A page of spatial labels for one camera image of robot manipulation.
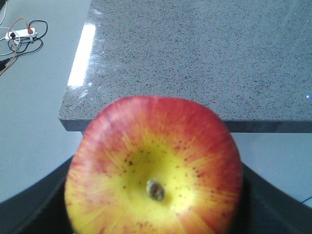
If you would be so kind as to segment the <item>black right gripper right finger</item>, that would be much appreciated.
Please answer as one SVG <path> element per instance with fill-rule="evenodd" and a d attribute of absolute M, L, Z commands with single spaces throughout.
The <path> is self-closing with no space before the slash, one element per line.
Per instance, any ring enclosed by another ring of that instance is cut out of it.
<path fill-rule="evenodd" d="M 243 187 L 231 234 L 310 234 L 312 209 L 242 164 Z"/>

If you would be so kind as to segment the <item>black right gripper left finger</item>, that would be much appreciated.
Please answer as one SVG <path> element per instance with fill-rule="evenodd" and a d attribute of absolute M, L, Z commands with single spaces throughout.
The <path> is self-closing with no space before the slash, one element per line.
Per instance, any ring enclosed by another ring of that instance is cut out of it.
<path fill-rule="evenodd" d="M 2 234 L 73 234 L 64 202 L 70 157 L 34 185 L 0 203 Z"/>

